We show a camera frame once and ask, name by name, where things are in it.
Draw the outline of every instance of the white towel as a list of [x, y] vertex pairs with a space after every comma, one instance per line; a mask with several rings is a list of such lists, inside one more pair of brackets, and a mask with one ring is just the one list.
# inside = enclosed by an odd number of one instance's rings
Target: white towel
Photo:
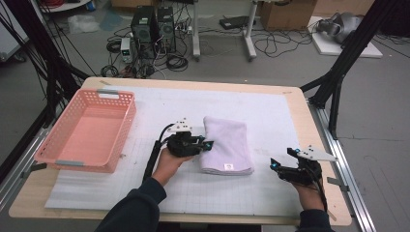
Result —
[[200, 156], [205, 173], [242, 176], [253, 172], [249, 156], [247, 125], [231, 120], [204, 118], [206, 141], [214, 141], [211, 151]]

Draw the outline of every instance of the plastic basket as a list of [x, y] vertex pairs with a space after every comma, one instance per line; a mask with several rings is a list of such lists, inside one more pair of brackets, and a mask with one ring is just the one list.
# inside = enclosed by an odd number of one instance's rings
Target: plastic basket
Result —
[[112, 173], [135, 112], [132, 92], [80, 89], [34, 159], [58, 169]]

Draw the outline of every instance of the hand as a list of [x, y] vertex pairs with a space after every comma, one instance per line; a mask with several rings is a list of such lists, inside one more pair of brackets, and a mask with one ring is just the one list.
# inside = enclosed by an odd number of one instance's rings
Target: hand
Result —
[[162, 186], [165, 186], [169, 179], [177, 172], [181, 164], [190, 159], [192, 159], [192, 157], [177, 158], [173, 156], [167, 148], [164, 148], [160, 153], [157, 169], [152, 177]]
[[292, 183], [292, 185], [299, 193], [299, 200], [301, 201], [301, 205], [304, 210], [325, 210], [319, 191], [316, 189], [314, 184], [310, 186], [302, 186]]

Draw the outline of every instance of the plastic bag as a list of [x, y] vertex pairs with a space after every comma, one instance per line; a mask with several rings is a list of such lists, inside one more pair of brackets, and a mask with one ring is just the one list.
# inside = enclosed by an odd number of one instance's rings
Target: plastic bag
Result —
[[71, 34], [98, 31], [100, 25], [93, 16], [74, 15], [69, 17], [69, 27]]

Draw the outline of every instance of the dark sleeve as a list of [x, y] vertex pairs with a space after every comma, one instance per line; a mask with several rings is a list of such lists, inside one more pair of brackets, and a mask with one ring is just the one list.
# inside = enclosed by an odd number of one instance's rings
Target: dark sleeve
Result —
[[329, 222], [329, 215], [321, 210], [301, 212], [301, 224], [297, 232], [335, 232]]
[[138, 231], [154, 232], [160, 219], [160, 204], [166, 193], [154, 178], [133, 189], [105, 216], [96, 232]]

